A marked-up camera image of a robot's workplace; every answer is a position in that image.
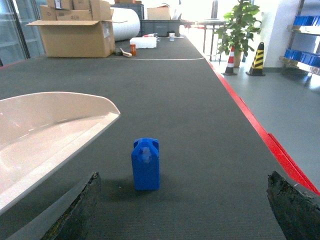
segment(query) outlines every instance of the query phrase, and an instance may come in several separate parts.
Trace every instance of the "white wall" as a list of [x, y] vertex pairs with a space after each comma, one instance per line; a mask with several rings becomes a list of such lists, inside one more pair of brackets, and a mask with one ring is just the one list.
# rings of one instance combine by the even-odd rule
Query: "white wall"
[[290, 31], [298, 11], [299, 0], [256, 0], [255, 4], [261, 6], [262, 25], [261, 41], [264, 42], [265, 68], [282, 67], [280, 56], [284, 56], [287, 49]]

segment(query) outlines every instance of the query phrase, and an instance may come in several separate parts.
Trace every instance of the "cup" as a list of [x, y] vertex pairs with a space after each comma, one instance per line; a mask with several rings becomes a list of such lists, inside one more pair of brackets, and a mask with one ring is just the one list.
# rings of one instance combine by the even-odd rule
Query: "cup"
[[174, 41], [175, 40], [175, 33], [169, 33], [169, 39], [170, 39], [170, 41]]

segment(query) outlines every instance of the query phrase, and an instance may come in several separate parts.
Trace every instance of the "potted plant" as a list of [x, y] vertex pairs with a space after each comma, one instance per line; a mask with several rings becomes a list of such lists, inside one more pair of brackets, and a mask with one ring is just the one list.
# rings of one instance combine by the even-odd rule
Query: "potted plant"
[[242, 52], [248, 56], [248, 50], [254, 51], [249, 46], [249, 40], [253, 41], [254, 33], [260, 33], [258, 24], [261, 23], [254, 17], [260, 12], [259, 6], [251, 4], [250, 0], [238, 0], [238, 2], [223, 16], [225, 25], [216, 31], [221, 39], [218, 47], [220, 54], [225, 52], [228, 56], [231, 46], [234, 46], [234, 58], [238, 58], [238, 66], [234, 64], [235, 67], [239, 67]]

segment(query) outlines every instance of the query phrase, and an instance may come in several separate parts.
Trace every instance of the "blue plastic jug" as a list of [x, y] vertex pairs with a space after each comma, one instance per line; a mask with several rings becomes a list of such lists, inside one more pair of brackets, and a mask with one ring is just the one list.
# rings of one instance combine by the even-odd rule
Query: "blue plastic jug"
[[133, 143], [131, 153], [134, 188], [158, 190], [160, 188], [159, 141], [139, 138]]

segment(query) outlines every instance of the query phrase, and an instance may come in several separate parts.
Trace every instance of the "blue bin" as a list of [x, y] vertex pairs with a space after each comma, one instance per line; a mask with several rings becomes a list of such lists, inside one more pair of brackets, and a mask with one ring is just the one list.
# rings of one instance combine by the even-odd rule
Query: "blue bin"
[[311, 54], [309, 65], [313, 67], [320, 67], [320, 56], [318, 54]]
[[303, 52], [301, 56], [301, 61], [304, 64], [310, 65], [310, 61], [312, 60], [313, 55], [309, 52]]
[[320, 25], [320, 16], [315, 16], [312, 22], [312, 26], [319, 26]]
[[311, 26], [314, 22], [314, 16], [295, 16], [293, 25]]
[[284, 57], [287, 58], [287, 59], [291, 59], [291, 55], [292, 55], [291, 49], [287, 49], [285, 51]]
[[300, 61], [302, 56], [302, 52], [298, 50], [293, 50], [293, 49], [287, 49], [285, 51], [284, 57], [287, 59], [292, 59], [295, 61]]
[[298, 50], [291, 50], [291, 51], [292, 51], [291, 59], [295, 61], [300, 61], [302, 52]]

